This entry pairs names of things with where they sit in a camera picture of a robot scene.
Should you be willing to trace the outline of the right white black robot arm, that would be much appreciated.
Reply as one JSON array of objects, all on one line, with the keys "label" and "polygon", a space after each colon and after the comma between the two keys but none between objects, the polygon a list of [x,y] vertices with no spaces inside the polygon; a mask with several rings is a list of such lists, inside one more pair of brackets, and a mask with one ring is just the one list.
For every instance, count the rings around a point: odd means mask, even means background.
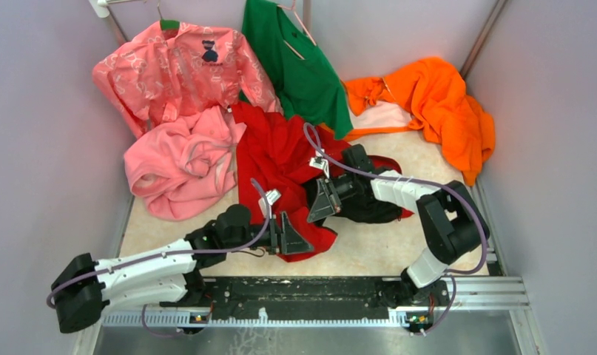
[{"label": "right white black robot arm", "polygon": [[329,157],[315,146],[311,165],[328,172],[334,164],[344,173],[316,180],[307,220],[310,223],[339,214],[351,200],[361,197],[395,205],[419,217],[426,247],[401,273],[401,295],[411,305],[419,305],[431,286],[449,271],[462,255],[480,247],[487,250],[488,226],[463,183],[453,180],[440,184],[404,177],[396,170],[377,169],[362,145],[342,152],[342,161]]}]

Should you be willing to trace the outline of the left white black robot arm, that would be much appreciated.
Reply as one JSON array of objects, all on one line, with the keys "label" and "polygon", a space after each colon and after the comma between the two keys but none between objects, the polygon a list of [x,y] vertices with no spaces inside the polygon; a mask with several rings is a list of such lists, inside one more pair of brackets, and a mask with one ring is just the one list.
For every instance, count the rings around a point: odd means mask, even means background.
[{"label": "left white black robot arm", "polygon": [[247,207],[234,204],[163,247],[130,257],[95,260],[84,253],[72,258],[51,285],[47,305],[63,334],[84,330],[127,306],[196,306],[206,296],[202,268],[222,263],[229,253],[257,248],[280,256],[314,250],[286,212],[276,217],[265,210],[264,221],[256,224]]}]

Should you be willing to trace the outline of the red jacket black lining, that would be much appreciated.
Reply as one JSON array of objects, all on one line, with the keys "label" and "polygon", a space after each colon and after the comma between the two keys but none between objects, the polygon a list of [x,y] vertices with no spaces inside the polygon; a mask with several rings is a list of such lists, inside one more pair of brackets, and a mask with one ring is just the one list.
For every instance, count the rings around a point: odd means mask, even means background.
[{"label": "red jacket black lining", "polygon": [[[237,186],[239,203],[252,213],[252,222],[262,223],[265,219],[259,206],[260,195],[251,184],[254,178],[265,192],[276,189],[280,193],[272,210],[280,216],[286,212],[292,226],[313,245],[314,251],[294,255],[280,255],[279,258],[294,263],[328,251],[334,244],[337,233],[322,226],[323,222],[307,222],[308,211],[313,203],[315,182],[323,172],[309,165],[315,157],[315,150],[303,132],[305,121],[295,115],[286,120],[278,112],[264,112],[258,106],[243,101],[231,105],[236,123],[246,125],[237,148]],[[336,161],[343,161],[342,151],[351,144],[334,139],[332,133],[316,127],[322,148]],[[341,215],[357,223],[390,223],[413,215],[413,212],[382,201],[369,202],[364,197],[351,198],[348,206],[343,204]]]}]

